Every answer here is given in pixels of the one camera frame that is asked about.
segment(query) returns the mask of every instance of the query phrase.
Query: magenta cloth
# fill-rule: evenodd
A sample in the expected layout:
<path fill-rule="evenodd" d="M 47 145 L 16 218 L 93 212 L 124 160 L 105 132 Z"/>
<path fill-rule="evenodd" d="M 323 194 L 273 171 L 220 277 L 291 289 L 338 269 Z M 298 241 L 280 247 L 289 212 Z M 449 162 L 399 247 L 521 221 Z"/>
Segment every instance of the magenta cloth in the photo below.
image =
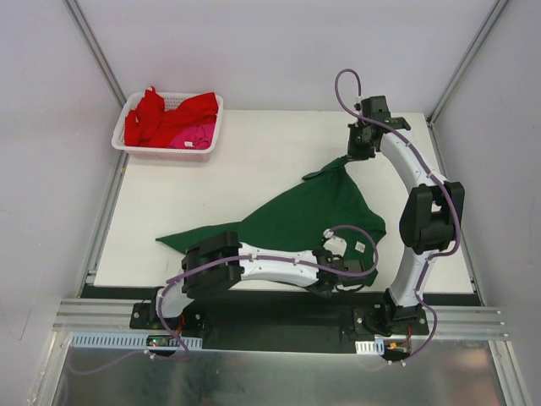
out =
<path fill-rule="evenodd" d="M 195 125 L 183 129 L 169 143 L 169 148 L 178 150 L 206 150 L 212 143 L 214 136 L 215 124 Z M 192 143 L 193 146 L 186 146 L 186 142 Z"/>

